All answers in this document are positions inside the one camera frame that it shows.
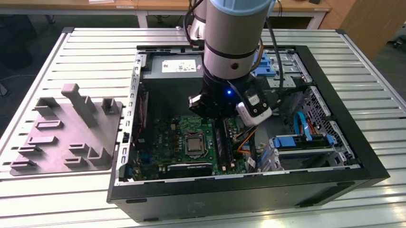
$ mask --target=wooden table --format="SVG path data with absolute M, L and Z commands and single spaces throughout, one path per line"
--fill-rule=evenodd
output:
M 280 0 L 283 17 L 311 18 L 307 29 L 318 29 L 330 5 L 307 0 Z M 147 28 L 148 15 L 184 15 L 188 0 L 116 0 L 108 4 L 89 4 L 88 0 L 0 0 L 0 14 L 40 15 L 135 15 L 139 27 Z M 277 15 L 279 5 L 275 4 L 271 16 Z

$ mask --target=white paper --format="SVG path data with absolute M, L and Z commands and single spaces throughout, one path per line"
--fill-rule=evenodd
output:
M 173 59 L 163 61 L 163 73 L 173 72 L 196 72 L 196 60 L 193 59 Z
M 252 168 L 255 168 L 255 161 L 251 157 L 248 158 L 248 164 L 252 166 Z

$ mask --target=floor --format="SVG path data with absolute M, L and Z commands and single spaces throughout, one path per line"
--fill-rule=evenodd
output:
M 32 64 L 20 70 L 8 70 L 0 65 L 0 82 L 10 91 L 6 98 L 0 97 L 0 136 L 8 126 L 18 105 L 29 90 L 34 76 L 48 57 L 53 44 L 57 40 L 64 27 L 82 28 L 137 28 L 137 20 L 133 16 L 54 16 L 54 23 L 48 24 L 41 15 L 29 16 L 33 27 L 37 31 L 37 37 L 26 42 L 26 48 L 33 55 Z M 171 16 L 163 18 L 159 23 L 157 18 L 148 16 L 148 26 L 151 28 L 172 28 L 181 25 L 183 18 Z M 406 51 L 394 49 L 388 44 L 372 61 L 375 67 L 394 86 L 395 90 L 406 99 Z

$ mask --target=black computer chassis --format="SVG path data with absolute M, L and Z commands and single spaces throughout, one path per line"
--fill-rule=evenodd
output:
M 316 206 L 390 177 L 307 46 L 280 48 L 295 49 L 362 167 L 115 186 L 113 161 L 107 202 L 136 221 Z

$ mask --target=white table leg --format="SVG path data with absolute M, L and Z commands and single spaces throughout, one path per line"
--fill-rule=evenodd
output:
M 147 11 L 145 10 L 137 10 L 136 11 L 136 16 L 139 18 L 139 27 L 140 28 L 147 28 L 148 27 L 148 22 L 147 22 Z
M 318 29 L 318 27 L 323 21 L 324 15 L 326 15 L 326 12 L 315 12 L 315 14 L 310 20 L 310 23 L 307 25 L 307 29 Z

